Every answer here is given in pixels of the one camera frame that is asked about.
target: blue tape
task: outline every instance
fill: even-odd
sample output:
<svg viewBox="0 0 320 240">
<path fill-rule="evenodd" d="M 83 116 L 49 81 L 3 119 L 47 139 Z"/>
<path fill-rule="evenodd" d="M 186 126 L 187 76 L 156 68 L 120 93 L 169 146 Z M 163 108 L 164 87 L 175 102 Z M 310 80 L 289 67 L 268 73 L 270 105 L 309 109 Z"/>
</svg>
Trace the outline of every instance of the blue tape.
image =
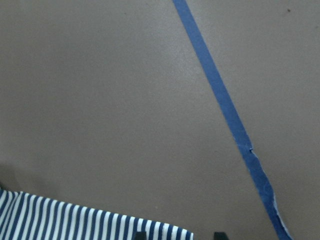
<svg viewBox="0 0 320 240">
<path fill-rule="evenodd" d="M 273 188 L 260 164 L 258 157 L 253 152 L 253 146 L 242 124 L 237 110 L 221 79 L 207 45 L 197 27 L 185 0 L 172 0 L 181 18 L 186 33 L 188 34 L 196 55 L 202 65 L 205 75 L 211 85 L 217 102 L 220 105 L 225 120 L 232 132 L 233 138 L 251 174 L 264 207 L 269 215 L 273 227 L 280 240 L 292 240 L 285 224 L 283 223 L 276 203 Z"/>
</svg>

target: striped fabric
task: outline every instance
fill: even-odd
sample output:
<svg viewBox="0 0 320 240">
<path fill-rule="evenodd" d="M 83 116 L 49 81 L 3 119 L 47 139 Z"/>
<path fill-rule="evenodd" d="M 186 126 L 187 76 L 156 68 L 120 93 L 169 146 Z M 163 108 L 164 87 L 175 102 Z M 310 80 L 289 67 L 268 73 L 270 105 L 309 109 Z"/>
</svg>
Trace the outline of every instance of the striped fabric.
<svg viewBox="0 0 320 240">
<path fill-rule="evenodd" d="M 0 240 L 193 240 L 167 223 L 0 189 Z"/>
</svg>

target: striped shirt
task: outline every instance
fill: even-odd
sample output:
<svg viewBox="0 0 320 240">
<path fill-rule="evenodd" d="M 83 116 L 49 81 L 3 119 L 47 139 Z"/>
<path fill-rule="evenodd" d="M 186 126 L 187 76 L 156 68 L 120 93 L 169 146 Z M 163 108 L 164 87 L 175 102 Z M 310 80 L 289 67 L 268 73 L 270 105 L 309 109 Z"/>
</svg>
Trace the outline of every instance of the striped shirt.
<svg viewBox="0 0 320 240">
<path fill-rule="evenodd" d="M 0 189 L 0 240 L 193 240 L 167 223 Z"/>
</svg>

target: gray floor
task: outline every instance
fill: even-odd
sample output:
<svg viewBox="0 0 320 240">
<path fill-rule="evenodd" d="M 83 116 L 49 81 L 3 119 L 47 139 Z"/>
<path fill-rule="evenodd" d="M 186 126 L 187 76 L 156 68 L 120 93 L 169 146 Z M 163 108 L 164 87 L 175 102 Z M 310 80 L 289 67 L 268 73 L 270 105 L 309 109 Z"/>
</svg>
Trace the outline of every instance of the gray floor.
<svg viewBox="0 0 320 240">
<path fill-rule="evenodd" d="M 320 236 L 320 1 L 188 0 L 292 236 Z M 0 3 L 0 182 L 210 240 L 277 239 L 170 0 Z"/>
</svg>

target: navy and white striped cloth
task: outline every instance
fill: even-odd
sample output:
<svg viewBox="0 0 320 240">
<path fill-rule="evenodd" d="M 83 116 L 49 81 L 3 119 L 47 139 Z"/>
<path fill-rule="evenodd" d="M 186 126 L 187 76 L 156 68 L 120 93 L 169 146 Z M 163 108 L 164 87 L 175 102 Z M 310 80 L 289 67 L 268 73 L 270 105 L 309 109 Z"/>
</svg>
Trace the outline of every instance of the navy and white striped cloth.
<svg viewBox="0 0 320 240">
<path fill-rule="evenodd" d="M 0 189 L 0 240 L 193 240 L 167 223 Z"/>
</svg>

